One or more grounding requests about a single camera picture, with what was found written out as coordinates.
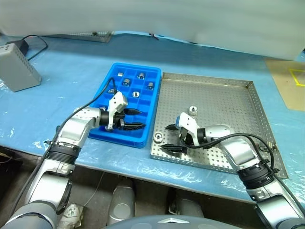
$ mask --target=black wire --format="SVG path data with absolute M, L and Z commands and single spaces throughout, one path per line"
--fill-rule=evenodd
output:
M 106 90 L 106 88 L 108 87 L 110 81 L 112 81 L 113 83 L 113 87 L 114 87 L 114 91 L 117 92 L 117 89 L 115 87 L 115 81 L 113 78 L 110 78 L 106 85 L 103 87 L 103 89 L 101 90 L 101 92 L 94 98 L 92 99 L 90 102 L 86 103 L 85 105 L 83 105 L 82 107 L 78 108 L 76 111 L 74 111 L 71 115 L 69 115 L 60 125 L 60 127 L 58 128 L 58 130 L 56 131 L 56 134 L 54 135 L 54 138 L 52 139 L 52 141 L 56 141 L 60 131 L 62 130 L 63 126 L 66 124 L 66 122 L 72 118 L 76 113 L 78 113 L 80 110 L 82 110 L 83 108 L 89 106 L 90 104 L 92 104 L 93 102 L 95 102 L 100 96 L 101 94 L 103 94 L 103 92 Z M 24 193 L 25 189 L 27 188 L 27 186 L 29 185 L 30 181 L 34 178 L 34 176 L 37 174 L 38 170 L 40 169 L 44 159 L 47 158 L 47 156 L 49 155 L 49 151 L 51 148 L 51 144 L 49 145 L 49 147 L 47 148 L 47 150 L 45 151 L 45 153 L 43 154 L 42 158 L 40 159 L 39 163 L 36 165 L 36 167 L 34 168 L 34 170 L 32 171 L 31 175 L 28 177 L 27 181 L 25 182 L 25 184 L 23 185 L 21 191 L 19 192 L 18 196 L 16 197 L 16 200 L 10 210 L 10 214 L 9 214 L 9 218 L 14 214 L 15 209 L 18 205 L 18 202 L 20 201 L 20 198 L 22 196 L 22 194 Z
M 26 38 L 28 38 L 28 37 L 38 37 L 38 38 L 39 38 L 40 40 L 42 40 L 42 41 L 44 42 L 44 44 L 45 44 L 44 48 L 42 48 L 41 50 L 39 50 L 36 54 L 32 55 L 32 56 L 28 59 L 28 61 L 29 61 L 29 60 L 33 59 L 35 56 L 37 56 L 39 53 L 41 53 L 42 51 L 46 50 L 46 49 L 48 48 L 48 44 L 46 43 L 46 41 L 45 41 L 43 38 L 41 38 L 40 36 L 37 36 L 37 35 L 28 35 L 28 36 L 25 36 L 24 38 L 22 38 L 22 40 L 24 40 L 24 39 L 26 39 Z
M 192 149 L 198 149 L 198 148 L 205 148 L 205 147 L 210 147 L 210 146 L 214 146 L 228 138 L 231 137 L 235 137 L 235 136 L 244 136 L 246 138 L 249 139 L 249 141 L 251 142 L 251 144 L 253 145 L 258 157 L 260 160 L 263 160 L 263 157 L 261 155 L 261 153 L 259 152 L 254 140 L 251 137 L 257 138 L 258 140 L 260 140 L 267 148 L 267 150 L 270 153 L 270 159 L 271 159 L 271 166 L 269 166 L 268 164 L 265 164 L 265 166 L 267 167 L 268 171 L 276 178 L 276 180 L 284 187 L 284 189 L 288 192 L 288 194 L 291 196 L 291 198 L 294 200 L 294 202 L 296 203 L 296 205 L 299 207 L 300 211 L 303 213 L 304 217 L 305 217 L 305 209 L 303 208 L 303 206 L 301 205 L 301 203 L 297 200 L 297 198 L 294 196 L 294 194 L 292 193 L 292 191 L 285 185 L 285 183 L 274 173 L 274 155 L 273 155 L 273 151 L 272 149 L 269 147 L 269 145 L 259 136 L 257 135 L 253 135 L 253 134 L 231 134 L 231 135 L 227 135 L 225 137 L 220 137 L 214 141 L 199 145 L 199 146 L 189 146 L 187 144 L 184 143 L 183 139 L 180 139 L 181 143 L 188 147 L 188 148 L 192 148 Z

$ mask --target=stainless steel tray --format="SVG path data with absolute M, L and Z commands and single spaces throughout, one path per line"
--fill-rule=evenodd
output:
M 181 112 L 187 113 L 191 105 L 198 107 L 195 118 L 200 127 L 225 124 L 235 132 L 263 137 L 274 148 L 274 166 L 280 169 L 278 176 L 288 178 L 252 81 L 164 73 L 154 126 L 154 133 L 160 131 L 164 138 L 159 144 L 152 139 L 151 158 L 235 173 L 217 147 L 189 149 L 188 154 L 181 154 L 181 157 L 170 155 L 160 148 L 167 143 L 179 145 L 178 134 L 165 130 L 165 127 L 175 123 Z M 263 157 L 269 157 L 267 152 L 261 153 Z

